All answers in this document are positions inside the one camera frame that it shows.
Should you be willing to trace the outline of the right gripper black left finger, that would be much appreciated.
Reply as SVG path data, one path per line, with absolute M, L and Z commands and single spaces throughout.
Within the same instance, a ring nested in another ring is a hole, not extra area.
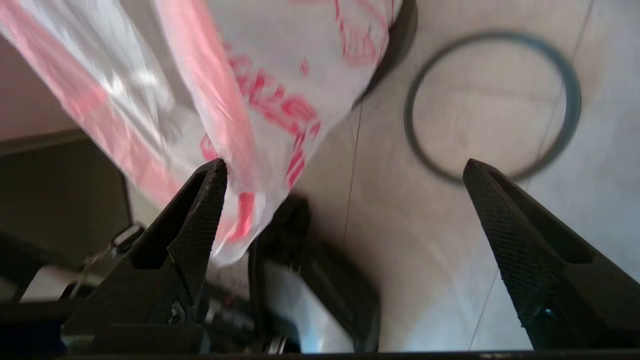
M 137 244 L 71 314 L 71 353 L 206 353 L 197 323 L 227 189 L 227 166 L 199 167 Z

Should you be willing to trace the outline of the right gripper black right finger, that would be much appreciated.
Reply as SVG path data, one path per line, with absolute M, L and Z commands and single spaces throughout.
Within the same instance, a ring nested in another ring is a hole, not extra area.
M 493 166 L 462 182 L 534 349 L 639 348 L 638 281 Z

